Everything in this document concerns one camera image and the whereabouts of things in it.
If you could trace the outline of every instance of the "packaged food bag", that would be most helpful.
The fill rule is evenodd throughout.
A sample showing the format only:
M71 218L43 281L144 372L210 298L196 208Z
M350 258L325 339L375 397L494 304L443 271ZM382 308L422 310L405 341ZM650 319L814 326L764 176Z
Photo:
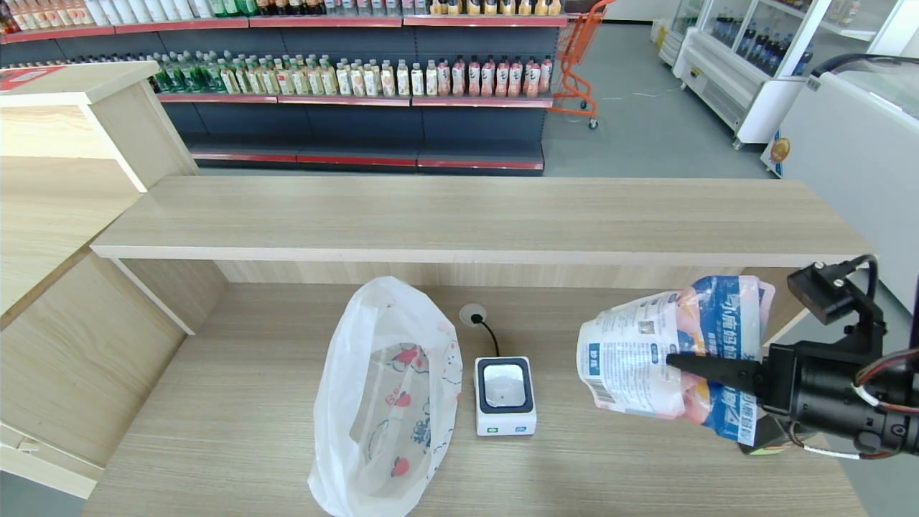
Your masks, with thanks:
M756 398L668 366L668 353L759 361L774 286L754 276L709 276L647 296L581 325L577 368L599 408L687 418L753 445Z
M411 511L447 452L461 383L456 329L424 293L393 277L358 289L312 410L319 505L340 517Z

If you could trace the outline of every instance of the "qr code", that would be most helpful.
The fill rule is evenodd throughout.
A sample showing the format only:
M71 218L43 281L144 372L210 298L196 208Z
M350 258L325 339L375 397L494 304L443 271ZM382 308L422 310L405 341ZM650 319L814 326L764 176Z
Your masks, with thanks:
M654 334L654 322L650 319L638 322L638 331L640 334Z

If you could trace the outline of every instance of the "white plastic bag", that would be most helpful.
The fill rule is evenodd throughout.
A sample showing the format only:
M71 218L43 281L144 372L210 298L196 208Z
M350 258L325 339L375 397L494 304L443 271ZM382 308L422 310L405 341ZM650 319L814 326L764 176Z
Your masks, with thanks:
M393 277L358 289L312 410L319 505L340 517L411 511L449 446L461 383L456 329L430 298Z

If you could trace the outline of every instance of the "wooden cabinet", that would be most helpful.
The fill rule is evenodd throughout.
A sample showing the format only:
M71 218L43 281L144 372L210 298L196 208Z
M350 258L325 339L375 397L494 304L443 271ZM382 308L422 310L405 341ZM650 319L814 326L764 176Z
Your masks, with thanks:
M84 498L186 335L87 247L159 178L197 172L155 70L68 66L0 96L0 468Z

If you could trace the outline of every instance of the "white wall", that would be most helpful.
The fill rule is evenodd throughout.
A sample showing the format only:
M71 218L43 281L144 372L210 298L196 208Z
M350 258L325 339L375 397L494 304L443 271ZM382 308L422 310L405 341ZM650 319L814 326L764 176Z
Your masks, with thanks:
M909 43L906 43L906 48L903 49L902 55L906 57L919 57L919 30L913 34L913 38Z
M616 0L607 6L603 19L651 21L674 17L679 0Z

